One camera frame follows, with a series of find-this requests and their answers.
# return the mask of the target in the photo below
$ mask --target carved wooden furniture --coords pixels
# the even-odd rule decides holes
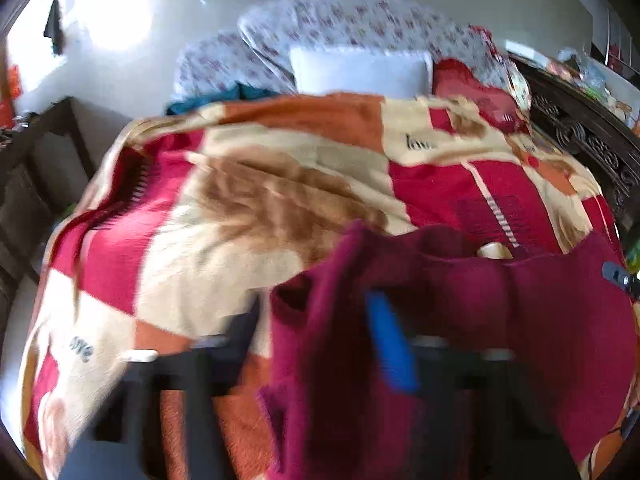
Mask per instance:
[[[591,170],[628,248],[640,230],[640,138],[571,84],[512,59],[531,88],[531,120]]]

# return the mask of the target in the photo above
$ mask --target maroon sweater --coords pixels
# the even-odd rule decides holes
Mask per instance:
[[[445,226],[389,237],[356,224],[322,264],[274,289],[262,390],[272,479],[398,477],[419,405],[380,374],[364,305],[372,288],[421,333],[513,349],[575,460],[613,427],[636,351],[631,302],[601,275],[613,248],[593,232],[566,255],[488,260],[476,249]]]

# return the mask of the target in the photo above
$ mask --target blanket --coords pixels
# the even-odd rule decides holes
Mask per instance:
[[[267,292],[324,259],[355,220],[389,235],[447,224],[479,244],[558,254],[596,229],[622,261],[591,173],[535,136],[503,134],[462,97],[283,96],[135,121],[47,245],[20,375],[30,465],[56,478],[124,352],[186,349],[259,289],[241,384],[216,407],[239,477],[263,473]],[[163,393],[176,480],[180,424],[180,393]]]

